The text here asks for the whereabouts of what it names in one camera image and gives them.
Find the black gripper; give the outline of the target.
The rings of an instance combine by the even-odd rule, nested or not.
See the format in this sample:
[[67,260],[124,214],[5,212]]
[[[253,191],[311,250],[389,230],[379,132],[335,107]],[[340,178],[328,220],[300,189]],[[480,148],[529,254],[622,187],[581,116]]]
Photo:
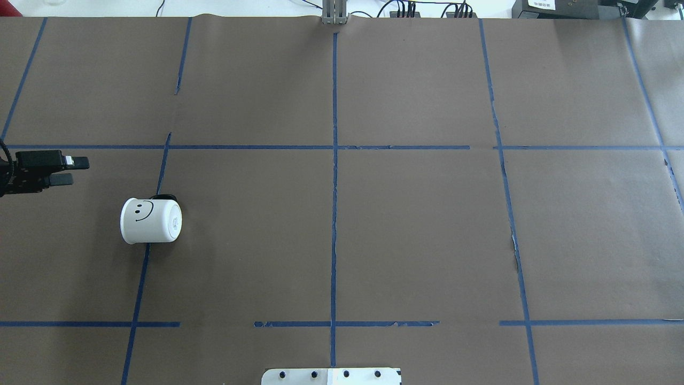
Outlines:
[[73,185],[65,170],[90,168],[88,157],[64,156],[60,150],[19,151],[12,156],[3,150],[1,196],[40,193],[53,186]]

